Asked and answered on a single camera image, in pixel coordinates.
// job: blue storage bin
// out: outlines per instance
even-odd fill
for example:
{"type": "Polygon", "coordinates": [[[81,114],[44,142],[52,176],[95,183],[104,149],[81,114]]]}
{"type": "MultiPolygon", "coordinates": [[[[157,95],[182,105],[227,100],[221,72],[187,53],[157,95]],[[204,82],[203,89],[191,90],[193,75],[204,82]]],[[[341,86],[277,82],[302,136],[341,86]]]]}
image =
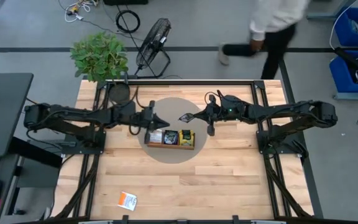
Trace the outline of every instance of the blue storage bin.
{"type": "MultiPolygon", "coordinates": [[[[354,58],[358,58],[358,51],[346,52],[354,58]]],[[[341,57],[336,57],[329,67],[339,93],[358,93],[358,84],[353,82],[347,64],[341,57]]]]}
{"type": "Polygon", "coordinates": [[[353,30],[351,20],[358,22],[358,8],[348,9],[338,19],[335,31],[341,45],[358,47],[358,33],[353,30]]]}

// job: gray floor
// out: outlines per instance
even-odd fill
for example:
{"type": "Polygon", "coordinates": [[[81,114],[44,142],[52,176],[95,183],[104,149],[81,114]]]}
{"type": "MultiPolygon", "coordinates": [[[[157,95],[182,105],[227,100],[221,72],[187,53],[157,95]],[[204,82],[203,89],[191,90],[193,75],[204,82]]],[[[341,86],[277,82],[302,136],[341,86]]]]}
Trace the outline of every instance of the gray floor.
{"type": "MultiPolygon", "coordinates": [[[[72,0],[61,0],[64,6],[72,0]]],[[[310,11],[331,11],[339,4],[314,2],[310,11]]],[[[248,39],[248,23],[253,1],[244,0],[150,0],[146,6],[129,6],[139,14],[142,25],[135,37],[144,38],[160,17],[169,18],[172,31],[166,46],[217,46],[220,42],[244,42],[248,39]]],[[[115,17],[117,9],[106,6],[115,17]]],[[[103,8],[92,8],[81,14],[87,21],[116,31],[103,8]]],[[[7,0],[0,11],[0,47],[71,47],[72,43],[100,29],[84,22],[66,23],[64,11],[55,0],[7,0]]],[[[300,22],[291,47],[329,47],[332,21],[300,22]]],[[[128,47],[134,44],[122,38],[128,47]]],[[[334,35],[333,44],[338,45],[334,35]]],[[[260,77],[265,54],[256,58],[231,58],[231,66],[223,67],[216,52],[169,52],[172,63],[165,75],[183,78],[246,78],[260,77]]],[[[129,53],[130,73],[136,68],[136,54],[129,53]]],[[[288,75],[296,100],[323,100],[336,106],[338,124],[331,129],[310,129],[305,132],[313,173],[325,218],[358,220],[358,102],[334,101],[336,89],[329,71],[333,54],[289,53],[285,57],[288,75]]],[[[154,70],[163,64],[157,57],[154,70]]],[[[0,72],[32,72],[35,77],[29,98],[47,103],[73,106],[80,79],[69,53],[0,53],[0,72]]],[[[15,135],[25,139],[19,123],[15,135]]],[[[51,131],[39,132],[39,139],[62,138],[51,131]]],[[[42,209],[52,202],[51,189],[26,189],[21,192],[17,206],[31,210],[23,217],[5,217],[1,223],[30,221],[39,217],[42,209]],[[32,200],[39,203],[35,209],[32,200]]]]}

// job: circular gray mat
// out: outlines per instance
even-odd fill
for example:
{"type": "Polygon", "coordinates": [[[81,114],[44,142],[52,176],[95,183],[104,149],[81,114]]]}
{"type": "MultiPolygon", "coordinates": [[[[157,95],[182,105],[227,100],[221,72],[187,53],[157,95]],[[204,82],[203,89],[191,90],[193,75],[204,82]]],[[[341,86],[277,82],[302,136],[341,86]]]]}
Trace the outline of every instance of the circular gray mat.
{"type": "Polygon", "coordinates": [[[185,113],[197,112],[200,112],[200,109],[194,103],[182,98],[170,97],[156,101],[154,113],[156,113],[159,118],[170,123],[169,127],[162,128],[162,130],[193,130],[196,134],[195,149],[161,149],[147,147],[147,145],[144,144],[145,129],[142,128],[137,138],[143,150],[155,160],[167,164],[177,164],[195,157],[204,147],[204,144],[206,142],[207,123],[200,119],[193,119],[189,123],[179,121],[178,119],[185,113]]]}

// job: fan stand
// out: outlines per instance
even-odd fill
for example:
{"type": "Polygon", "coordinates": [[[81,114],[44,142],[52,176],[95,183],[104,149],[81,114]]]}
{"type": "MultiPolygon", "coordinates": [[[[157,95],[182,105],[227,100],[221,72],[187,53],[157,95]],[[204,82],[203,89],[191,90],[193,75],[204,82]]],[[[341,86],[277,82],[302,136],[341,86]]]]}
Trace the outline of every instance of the fan stand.
{"type": "Polygon", "coordinates": [[[164,68],[162,69],[162,71],[160,72],[160,74],[154,76],[154,75],[150,75],[150,76],[138,76],[137,73],[142,70],[142,67],[138,67],[135,74],[133,75],[128,75],[127,78],[128,79],[142,79],[142,78],[160,78],[165,70],[167,69],[168,65],[171,63],[171,58],[168,56],[167,52],[164,50],[163,47],[160,48],[160,51],[166,56],[166,58],[168,59],[167,64],[165,64],[164,68]]]}

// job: white shirt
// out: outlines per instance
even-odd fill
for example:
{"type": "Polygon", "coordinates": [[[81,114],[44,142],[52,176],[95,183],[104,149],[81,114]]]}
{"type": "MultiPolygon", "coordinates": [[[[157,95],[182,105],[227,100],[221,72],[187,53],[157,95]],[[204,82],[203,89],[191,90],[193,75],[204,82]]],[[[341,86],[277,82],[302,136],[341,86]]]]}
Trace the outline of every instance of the white shirt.
{"type": "Polygon", "coordinates": [[[257,8],[250,23],[251,37],[264,40],[266,32],[278,32],[297,23],[310,0],[256,0],[257,8]]]}

